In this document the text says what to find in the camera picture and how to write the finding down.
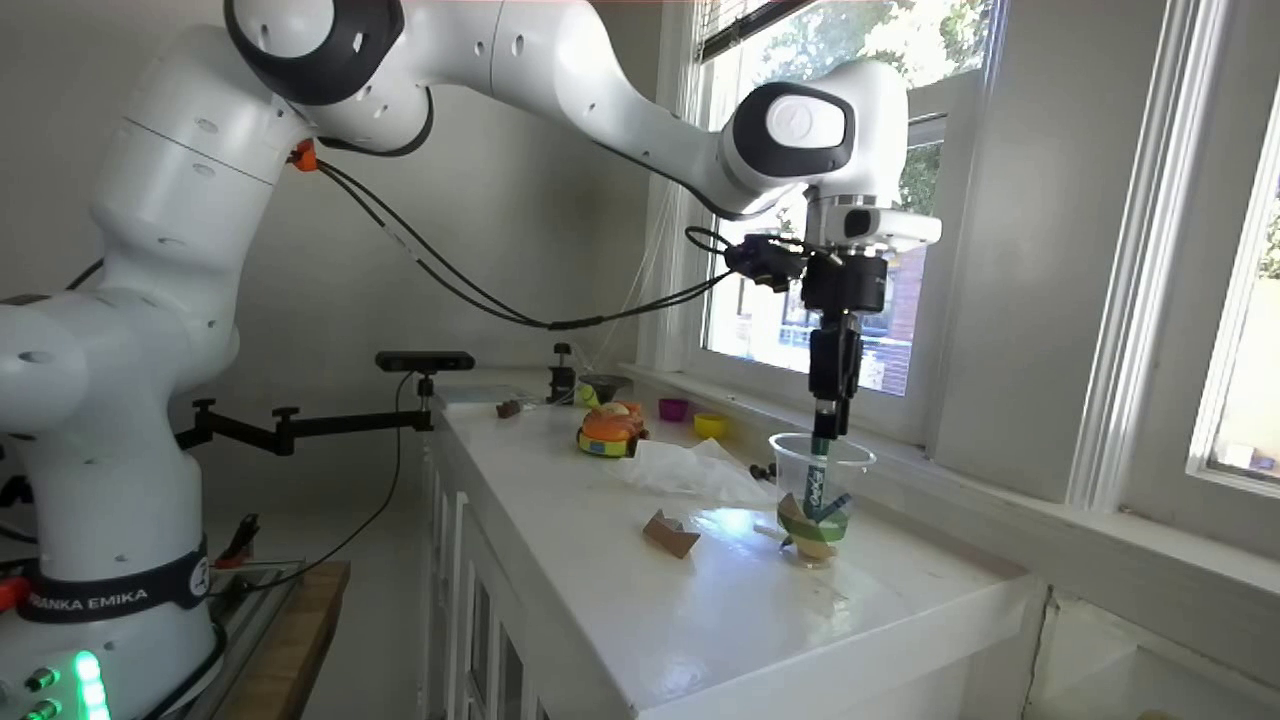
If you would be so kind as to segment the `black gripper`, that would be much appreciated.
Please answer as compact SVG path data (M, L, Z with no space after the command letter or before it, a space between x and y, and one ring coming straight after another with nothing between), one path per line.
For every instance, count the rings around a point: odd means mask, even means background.
M887 297L882 254L810 254L808 258L799 299L818 316L818 323L808 337L808 390L816 394L816 412L810 412L816 441L836 441L851 431L848 394L856 390L856 375L861 375L856 316L881 313L882 297Z

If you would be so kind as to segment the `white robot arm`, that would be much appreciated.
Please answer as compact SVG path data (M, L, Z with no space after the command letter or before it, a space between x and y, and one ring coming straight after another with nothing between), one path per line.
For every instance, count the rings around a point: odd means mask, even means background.
M0 431L34 566L0 622L4 720L164 720L218 669L201 467L167 401L233 363L235 292L302 143L403 155L462 82L742 220L799 189L810 266L851 286L938 225L900 206L909 89L881 58L747 90L704 131L640 95L586 0L224 0L135 82L92 220L104 274L0 307Z

